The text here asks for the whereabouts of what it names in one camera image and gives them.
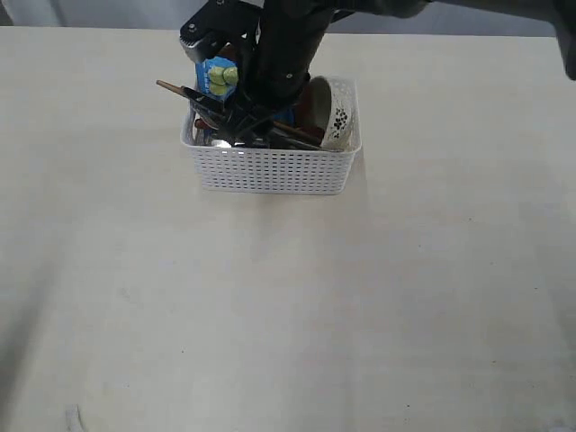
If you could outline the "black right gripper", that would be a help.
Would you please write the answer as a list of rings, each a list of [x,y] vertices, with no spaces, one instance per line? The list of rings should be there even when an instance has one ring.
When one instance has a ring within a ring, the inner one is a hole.
[[[277,109],[298,97],[311,61],[333,18],[321,1],[235,1],[236,25],[260,30],[256,46],[243,57],[240,86],[226,108],[223,135],[234,140],[249,129],[249,141],[272,128]]]

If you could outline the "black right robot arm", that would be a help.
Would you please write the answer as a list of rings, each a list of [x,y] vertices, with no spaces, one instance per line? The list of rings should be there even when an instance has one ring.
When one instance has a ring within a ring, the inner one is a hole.
[[[573,1],[454,1],[454,5],[549,22],[566,75],[575,78],[575,3]],[[354,13],[410,18],[426,1],[265,1],[260,37],[221,127],[242,137],[290,103],[310,80],[309,67],[329,25]]]

